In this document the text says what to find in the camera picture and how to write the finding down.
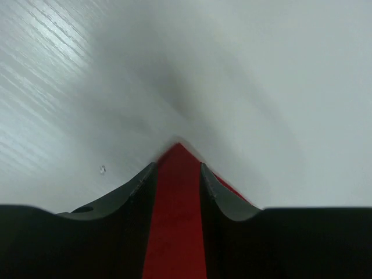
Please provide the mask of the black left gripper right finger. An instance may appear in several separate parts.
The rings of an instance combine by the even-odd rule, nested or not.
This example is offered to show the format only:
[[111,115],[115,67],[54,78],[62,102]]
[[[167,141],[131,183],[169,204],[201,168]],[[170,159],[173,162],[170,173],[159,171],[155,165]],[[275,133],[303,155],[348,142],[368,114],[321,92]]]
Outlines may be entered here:
[[370,278],[370,208],[259,209],[201,164],[208,278]]

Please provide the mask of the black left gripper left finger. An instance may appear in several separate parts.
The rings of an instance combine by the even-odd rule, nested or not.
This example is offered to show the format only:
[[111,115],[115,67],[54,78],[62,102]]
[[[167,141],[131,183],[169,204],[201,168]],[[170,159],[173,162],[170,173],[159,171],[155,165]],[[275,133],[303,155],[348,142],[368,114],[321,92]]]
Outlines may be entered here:
[[141,278],[158,168],[72,212],[1,206],[2,278]]

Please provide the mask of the dark red t shirt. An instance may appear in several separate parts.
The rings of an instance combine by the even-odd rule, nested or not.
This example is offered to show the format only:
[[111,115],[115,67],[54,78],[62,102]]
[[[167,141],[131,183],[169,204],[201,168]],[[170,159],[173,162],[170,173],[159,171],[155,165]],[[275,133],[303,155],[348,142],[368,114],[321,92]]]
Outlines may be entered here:
[[158,182],[143,278],[206,278],[201,162],[181,143],[158,159]]

